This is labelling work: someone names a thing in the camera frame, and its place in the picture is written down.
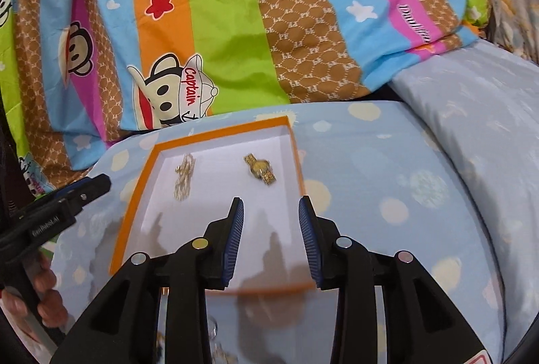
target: red star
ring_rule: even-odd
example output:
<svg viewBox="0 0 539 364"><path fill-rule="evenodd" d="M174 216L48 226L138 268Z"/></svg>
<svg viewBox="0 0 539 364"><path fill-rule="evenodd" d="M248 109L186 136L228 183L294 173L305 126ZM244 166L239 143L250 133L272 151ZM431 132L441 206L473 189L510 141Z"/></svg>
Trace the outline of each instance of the red star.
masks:
<svg viewBox="0 0 539 364"><path fill-rule="evenodd" d="M146 8L145 13L148 16L153 16L154 20L161 19L165 13L174 10L174 5L171 0L152 0L152 5Z"/></svg>

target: jewelry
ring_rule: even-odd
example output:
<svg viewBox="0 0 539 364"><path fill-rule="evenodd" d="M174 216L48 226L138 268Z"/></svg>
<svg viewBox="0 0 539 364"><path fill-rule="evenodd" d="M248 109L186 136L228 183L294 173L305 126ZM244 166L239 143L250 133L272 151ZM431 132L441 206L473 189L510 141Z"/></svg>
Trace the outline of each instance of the jewelry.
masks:
<svg viewBox="0 0 539 364"><path fill-rule="evenodd" d="M191 154L185 154L183 162L176 168L178 180L174 186L174 198L179 201L189 197L191 191L191 177L195 169L195 158Z"/></svg>
<svg viewBox="0 0 539 364"><path fill-rule="evenodd" d="M238 364L238 357L223 350L221 343L215 343L211 348L211 360L214 364Z"/></svg>
<svg viewBox="0 0 539 364"><path fill-rule="evenodd" d="M247 154L243 159L250 166L251 173L256 178L262 179L265 184L271 185L276 180L267 160L257 160L252 154Z"/></svg>

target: cartoon monkey face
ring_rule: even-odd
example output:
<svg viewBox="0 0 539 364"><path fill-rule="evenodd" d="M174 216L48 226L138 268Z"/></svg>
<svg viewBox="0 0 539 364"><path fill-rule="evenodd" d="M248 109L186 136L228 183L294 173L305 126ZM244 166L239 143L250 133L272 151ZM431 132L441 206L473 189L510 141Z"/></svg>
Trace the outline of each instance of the cartoon monkey face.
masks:
<svg viewBox="0 0 539 364"><path fill-rule="evenodd" d="M74 21L69 27L69 40L67 43L67 70L84 77L92 70L90 60L93 53L93 43L90 34L81 28L80 22Z"/></svg>
<svg viewBox="0 0 539 364"><path fill-rule="evenodd" d="M0 2L0 28L4 26L9 18L9 10L11 9L11 0L2 0Z"/></svg>
<svg viewBox="0 0 539 364"><path fill-rule="evenodd" d="M183 68L178 58L168 53L154 63L150 76L143 80L134 66L127 69L148 99L155 116L162 124L178 124L180 116L180 86Z"/></svg>
<svg viewBox="0 0 539 364"><path fill-rule="evenodd" d="M146 119L149 117L146 116L146 128L202 118L219 92L212 80L202 72L202 57L199 54L192 55L184 66L181 66L176 55L165 54L155 61L146 79L132 65L127 70L152 107L153 126L148 126Z"/></svg>

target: striped blanket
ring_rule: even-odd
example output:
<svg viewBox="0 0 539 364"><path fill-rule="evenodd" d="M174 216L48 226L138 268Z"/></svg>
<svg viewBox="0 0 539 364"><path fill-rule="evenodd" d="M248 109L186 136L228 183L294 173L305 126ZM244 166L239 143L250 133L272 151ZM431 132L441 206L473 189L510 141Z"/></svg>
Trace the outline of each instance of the striped blanket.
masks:
<svg viewBox="0 0 539 364"><path fill-rule="evenodd" d="M126 131L367 95L467 45L489 0L2 0L0 89L36 194Z"/></svg>

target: white star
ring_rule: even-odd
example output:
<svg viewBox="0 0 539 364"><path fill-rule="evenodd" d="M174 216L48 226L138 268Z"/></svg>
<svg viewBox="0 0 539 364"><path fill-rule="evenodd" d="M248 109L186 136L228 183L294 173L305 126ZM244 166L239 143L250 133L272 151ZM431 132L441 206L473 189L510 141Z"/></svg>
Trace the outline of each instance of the white star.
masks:
<svg viewBox="0 0 539 364"><path fill-rule="evenodd" d="M79 134L75 138L73 138L73 142L76 144L76 150L81 151L82 149L89 150L90 147L92 147L92 144L90 144L90 139L92 137L88 136L87 134Z"/></svg>
<svg viewBox="0 0 539 364"><path fill-rule="evenodd" d="M477 7L474 5L473 7L468 8L468 16L470 16L473 21L476 21L481 17L481 12L477 10Z"/></svg>
<svg viewBox="0 0 539 364"><path fill-rule="evenodd" d="M357 22L364 22L367 19L378 19L372 5L361 5L357 1L352 1L352 5L346 8L346 11L354 15Z"/></svg>

